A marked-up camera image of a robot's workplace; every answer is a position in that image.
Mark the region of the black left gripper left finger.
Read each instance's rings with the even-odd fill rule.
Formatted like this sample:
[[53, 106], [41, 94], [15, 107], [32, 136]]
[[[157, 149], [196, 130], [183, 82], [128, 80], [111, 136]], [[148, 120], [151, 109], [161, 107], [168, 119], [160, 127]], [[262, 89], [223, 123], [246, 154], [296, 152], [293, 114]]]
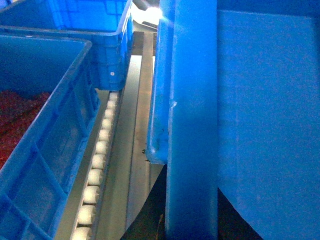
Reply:
[[122, 240], [165, 240], [167, 166], [164, 165], [137, 217]]

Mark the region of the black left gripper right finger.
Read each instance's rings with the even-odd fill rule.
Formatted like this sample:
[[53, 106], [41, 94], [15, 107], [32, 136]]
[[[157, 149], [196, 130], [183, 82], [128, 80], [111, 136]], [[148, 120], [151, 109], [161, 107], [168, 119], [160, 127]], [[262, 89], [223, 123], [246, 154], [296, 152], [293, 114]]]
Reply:
[[262, 240], [263, 238], [241, 217], [218, 188], [218, 239]]

